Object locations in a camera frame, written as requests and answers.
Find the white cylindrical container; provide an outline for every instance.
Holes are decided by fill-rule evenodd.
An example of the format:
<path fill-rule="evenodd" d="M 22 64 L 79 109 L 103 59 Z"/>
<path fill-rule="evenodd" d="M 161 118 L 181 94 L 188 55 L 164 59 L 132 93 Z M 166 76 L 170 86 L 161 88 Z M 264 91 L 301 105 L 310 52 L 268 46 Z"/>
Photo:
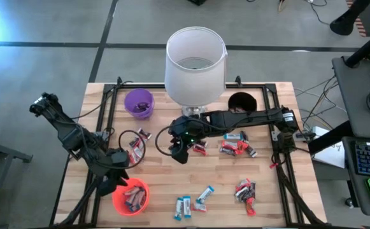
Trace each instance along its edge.
<path fill-rule="evenodd" d="M 196 108 L 214 102 L 225 90 L 227 50 L 211 29 L 187 27 L 166 45 L 165 88 L 178 104 Z"/>

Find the concrete floor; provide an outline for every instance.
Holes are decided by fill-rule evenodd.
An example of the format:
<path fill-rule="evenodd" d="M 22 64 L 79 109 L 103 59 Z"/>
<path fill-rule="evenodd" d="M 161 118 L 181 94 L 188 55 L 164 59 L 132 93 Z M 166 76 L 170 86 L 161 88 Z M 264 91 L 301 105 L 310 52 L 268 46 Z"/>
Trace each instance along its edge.
<path fill-rule="evenodd" d="M 99 43 L 111 2 L 0 1 L 0 41 Z M 191 25 L 215 30 L 228 45 L 360 47 L 369 39 L 356 30 L 350 36 L 332 33 L 302 0 L 287 1 L 281 13 L 276 12 L 277 2 L 207 0 L 197 7 L 186 0 L 119 0 L 107 42 L 164 44 L 173 32 Z M 347 5 L 330 0 L 317 10 L 322 20 L 331 22 Z M 34 155 L 32 163 L 16 162 L 11 168 L 0 192 L 0 224 L 48 225 L 67 154 L 55 130 L 30 114 L 29 106 L 42 92 L 51 92 L 68 115 L 77 115 L 96 53 L 97 48 L 0 47 L 0 144 Z M 231 50 L 228 81 L 240 75 L 243 81 L 292 81 L 306 89 L 333 76 L 332 58 L 350 54 Z M 96 82 L 115 82 L 118 76 L 161 82 L 164 61 L 164 50 L 106 48 Z M 322 88 L 312 92 L 321 94 Z M 329 95 L 344 107 L 338 87 Z M 303 109 L 311 109 L 316 100 L 298 97 Z M 347 120 L 339 109 L 322 117 L 334 127 Z M 319 185 L 330 223 L 370 225 L 370 217 L 342 204 L 348 197 L 344 181 L 322 180 Z"/>

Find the wooden table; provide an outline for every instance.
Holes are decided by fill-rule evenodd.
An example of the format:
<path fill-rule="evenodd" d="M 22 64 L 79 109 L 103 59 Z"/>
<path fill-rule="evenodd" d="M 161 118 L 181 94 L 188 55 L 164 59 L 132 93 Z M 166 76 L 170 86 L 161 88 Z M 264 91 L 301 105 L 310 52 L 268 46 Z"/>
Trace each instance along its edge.
<path fill-rule="evenodd" d="M 103 86 L 103 83 L 89 83 L 87 85 L 82 114 L 100 103 Z M 297 120 L 301 120 L 292 83 L 276 83 L 276 88 L 280 104 L 293 109 Z M 256 98 L 258 110 L 264 109 L 261 90 L 241 88 L 226 90 L 217 101 L 207 106 L 208 110 L 226 110 L 229 97 L 240 90 L 248 92 Z M 114 210 L 111 195 L 107 195 L 101 200 L 98 227 L 285 226 L 276 171 L 269 168 L 273 151 L 267 125 L 243 128 L 250 138 L 251 146 L 257 150 L 258 156 L 255 158 L 250 158 L 247 154 L 233 157 L 219 153 L 220 141 L 223 138 L 212 137 L 205 139 L 208 142 L 208 156 L 202 156 L 190 150 L 188 163 L 182 165 L 171 157 L 159 153 L 154 143 L 156 133 L 181 115 L 180 106 L 167 95 L 164 89 L 150 89 L 155 97 L 153 115 L 149 120 L 136 120 L 124 109 L 124 98 L 128 91 L 119 90 L 117 95 L 113 118 L 115 134 L 111 137 L 110 147 L 118 147 L 118 136 L 127 129 L 138 130 L 141 127 L 153 134 L 151 140 L 146 144 L 146 156 L 143 163 L 127 170 L 130 177 L 140 178 L 149 185 L 150 202 L 144 213 L 139 216 L 123 217 Z M 98 113 L 97 110 L 81 118 L 79 123 L 90 131 L 95 131 Z M 129 149 L 128 142 L 133 137 L 129 134 L 124 135 L 122 146 Z M 169 140 L 170 137 L 166 132 L 161 135 L 159 144 L 163 146 L 162 149 L 167 150 Z M 306 148 L 306 145 L 301 142 L 297 143 L 297 146 Z M 295 151 L 291 157 L 299 194 L 318 218 L 326 221 L 310 155 L 303 151 Z M 55 215 L 55 223 L 62 221 L 82 196 L 86 175 L 87 166 L 84 160 L 71 160 L 69 162 Z M 254 207 L 257 215 L 254 217 L 248 217 L 245 205 L 234 199 L 234 186 L 244 178 L 257 182 Z M 207 185 L 211 185 L 215 189 L 214 194 L 206 201 L 208 212 L 192 212 L 191 219 L 174 220 L 176 199 L 190 195 L 193 202 L 206 189 Z M 290 203 L 292 219 L 295 219 L 294 205 L 290 196 L 288 202 Z M 92 203 L 93 199 L 89 204 L 87 221 L 90 220 Z"/>

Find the purple bowl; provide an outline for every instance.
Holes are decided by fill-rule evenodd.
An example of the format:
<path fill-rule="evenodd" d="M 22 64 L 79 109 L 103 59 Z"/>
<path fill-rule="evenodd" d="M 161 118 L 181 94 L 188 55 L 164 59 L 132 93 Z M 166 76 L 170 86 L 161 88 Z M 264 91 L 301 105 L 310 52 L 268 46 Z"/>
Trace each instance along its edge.
<path fill-rule="evenodd" d="M 124 100 L 125 110 L 138 119 L 149 118 L 154 105 L 152 93 L 142 88 L 131 90 Z"/>

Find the orange bowl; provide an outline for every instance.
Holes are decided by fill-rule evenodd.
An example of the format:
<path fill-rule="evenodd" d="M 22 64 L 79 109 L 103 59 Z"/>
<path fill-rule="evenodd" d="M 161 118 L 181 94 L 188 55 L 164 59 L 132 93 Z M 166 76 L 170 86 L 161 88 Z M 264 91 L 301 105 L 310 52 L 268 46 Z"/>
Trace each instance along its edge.
<path fill-rule="evenodd" d="M 135 216 L 135 215 L 141 213 L 142 211 L 144 211 L 144 209 L 147 207 L 147 205 L 149 203 L 149 196 L 150 196 L 149 187 L 142 180 L 136 179 L 136 178 L 130 178 L 128 180 L 125 180 L 125 182 L 127 182 L 128 186 L 118 185 L 116 190 L 113 192 L 113 194 L 112 194 L 113 205 L 114 205 L 115 210 L 118 213 L 120 213 L 121 215 L 123 215 L 123 216 Z M 124 195 L 124 193 L 126 191 L 130 190 L 131 188 L 133 188 L 134 186 L 142 187 L 145 190 L 146 197 L 145 197 L 144 205 L 142 205 L 142 207 L 138 211 L 131 212 L 129 210 L 128 206 L 126 206 L 126 204 L 125 204 L 125 200 L 127 199 L 127 197 Z"/>

